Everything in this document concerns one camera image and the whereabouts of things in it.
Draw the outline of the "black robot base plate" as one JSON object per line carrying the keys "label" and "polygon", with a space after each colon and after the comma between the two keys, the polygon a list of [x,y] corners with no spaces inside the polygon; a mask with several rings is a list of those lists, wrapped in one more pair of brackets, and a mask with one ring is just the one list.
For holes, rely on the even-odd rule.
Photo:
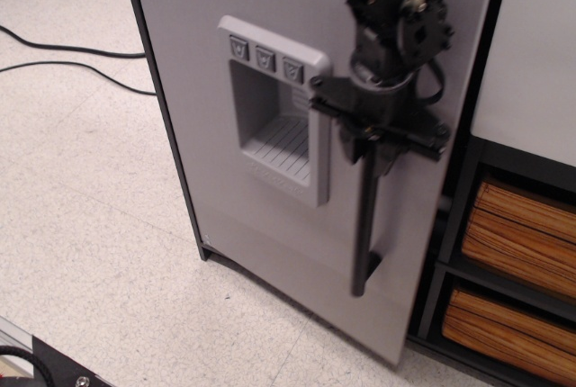
{"label": "black robot base plate", "polygon": [[100,375],[62,354],[41,339],[32,337],[31,343],[32,353],[48,368],[56,386],[112,386]]}

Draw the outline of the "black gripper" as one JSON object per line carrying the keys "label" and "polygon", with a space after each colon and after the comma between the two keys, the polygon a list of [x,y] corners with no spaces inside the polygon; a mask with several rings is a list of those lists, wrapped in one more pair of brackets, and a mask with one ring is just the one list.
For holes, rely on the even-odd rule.
{"label": "black gripper", "polygon": [[450,128],[429,110],[435,99],[417,97],[412,75],[392,86],[315,76],[310,87],[310,107],[337,120],[350,164],[366,160],[376,143],[373,177],[387,176],[408,151],[438,161],[446,150]]}

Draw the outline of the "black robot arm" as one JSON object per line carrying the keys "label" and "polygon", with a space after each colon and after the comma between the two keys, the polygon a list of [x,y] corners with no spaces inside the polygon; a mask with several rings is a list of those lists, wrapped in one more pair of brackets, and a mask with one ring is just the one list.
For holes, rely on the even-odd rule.
{"label": "black robot arm", "polygon": [[347,77],[310,80],[313,109],[337,119],[347,159],[372,178],[408,151],[439,160],[450,130],[428,107],[445,91],[436,61],[454,34],[445,0],[346,0],[355,19]]}

